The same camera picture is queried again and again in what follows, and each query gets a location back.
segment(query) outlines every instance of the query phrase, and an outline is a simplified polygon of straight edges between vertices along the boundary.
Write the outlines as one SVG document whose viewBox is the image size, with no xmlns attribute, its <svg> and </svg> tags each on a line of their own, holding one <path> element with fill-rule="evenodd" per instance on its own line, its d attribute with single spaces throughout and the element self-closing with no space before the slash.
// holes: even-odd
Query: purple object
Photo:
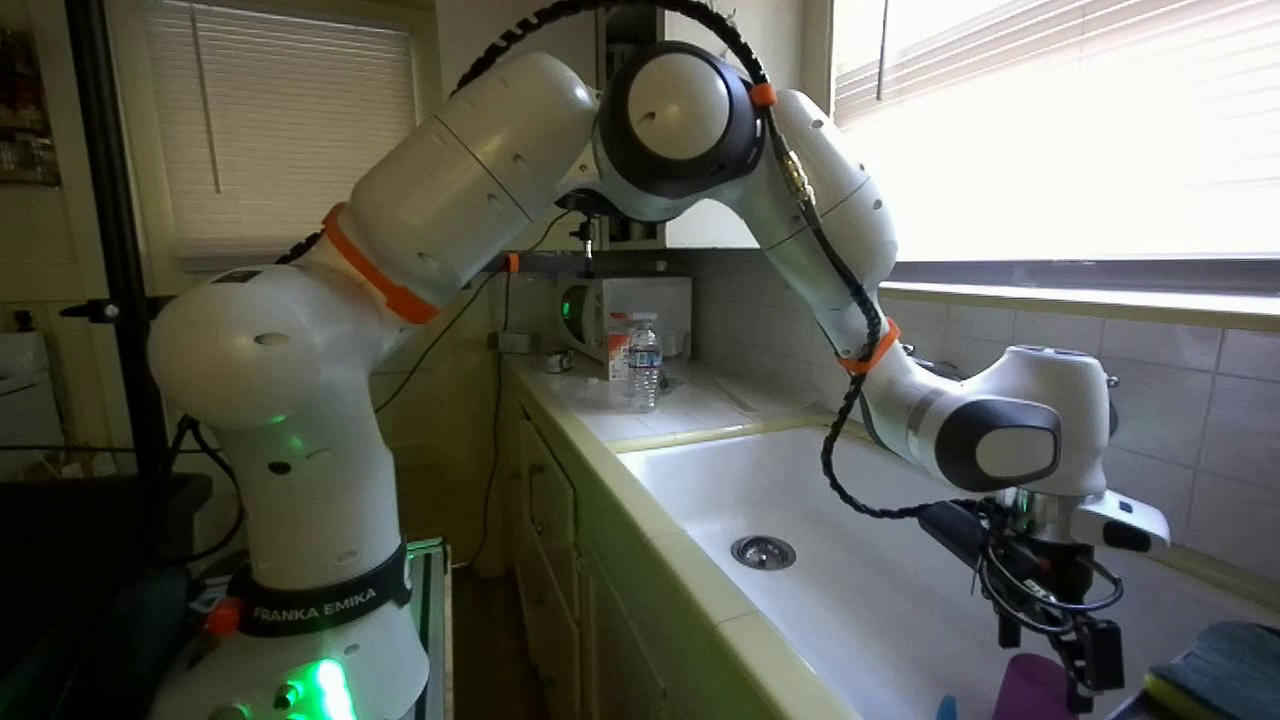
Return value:
<svg viewBox="0 0 1280 720">
<path fill-rule="evenodd" d="M 1019 652 L 1004 665 L 1000 699 L 994 720 L 1071 720 L 1070 671 L 1047 660 Z"/>
</svg>

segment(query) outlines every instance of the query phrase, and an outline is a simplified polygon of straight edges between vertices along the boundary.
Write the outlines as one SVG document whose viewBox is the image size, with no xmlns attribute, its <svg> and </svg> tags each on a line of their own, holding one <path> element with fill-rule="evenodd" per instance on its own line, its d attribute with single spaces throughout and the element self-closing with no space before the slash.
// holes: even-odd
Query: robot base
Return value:
<svg viewBox="0 0 1280 720">
<path fill-rule="evenodd" d="M 154 720 L 327 718 L 396 720 L 427 687 L 414 613 L 384 603 L 307 637 L 229 637 L 179 657 Z"/>
</svg>

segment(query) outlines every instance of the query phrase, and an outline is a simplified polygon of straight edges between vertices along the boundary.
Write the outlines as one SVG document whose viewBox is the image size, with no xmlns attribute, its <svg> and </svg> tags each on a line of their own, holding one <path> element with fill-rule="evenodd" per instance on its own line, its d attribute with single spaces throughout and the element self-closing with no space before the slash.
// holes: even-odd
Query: white tile wall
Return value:
<svg viewBox="0 0 1280 720">
<path fill-rule="evenodd" d="M 984 368 L 1004 345 L 1083 350 L 1122 378 L 1109 476 L 1159 503 L 1178 546 L 1280 583 L 1280 334 L 890 301 L 919 356 Z M 836 407 L 841 371 L 760 258 L 704 258 L 701 350 Z"/>
</svg>

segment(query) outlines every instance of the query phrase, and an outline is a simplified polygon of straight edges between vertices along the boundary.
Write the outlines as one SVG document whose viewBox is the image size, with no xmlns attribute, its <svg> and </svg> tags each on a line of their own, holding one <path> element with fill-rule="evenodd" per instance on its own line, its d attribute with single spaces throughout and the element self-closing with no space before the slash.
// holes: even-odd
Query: window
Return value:
<svg viewBox="0 0 1280 720">
<path fill-rule="evenodd" d="M 1280 4 L 836 9 L 906 262 L 1280 262 Z"/>
<path fill-rule="evenodd" d="M 275 258 L 415 123 L 414 30 L 154 4 L 154 91 L 179 258 Z"/>
</svg>

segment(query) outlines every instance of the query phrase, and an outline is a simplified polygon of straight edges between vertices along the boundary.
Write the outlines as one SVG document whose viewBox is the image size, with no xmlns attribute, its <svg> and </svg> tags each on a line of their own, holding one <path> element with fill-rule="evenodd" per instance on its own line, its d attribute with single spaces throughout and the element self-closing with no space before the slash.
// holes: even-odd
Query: cabinet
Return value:
<svg viewBox="0 0 1280 720">
<path fill-rule="evenodd" d="M 511 567 L 555 720 L 775 718 L 693 587 L 539 399 L 508 411 L 520 474 Z"/>
<path fill-rule="evenodd" d="M 547 713 L 579 718 L 579 583 L 575 583 L 575 495 L 552 448 L 520 420 L 520 516 L 515 583 L 523 645 Z"/>
<path fill-rule="evenodd" d="M 667 681 L 617 587 L 588 580 L 588 707 L 607 720 L 665 720 Z"/>
</svg>

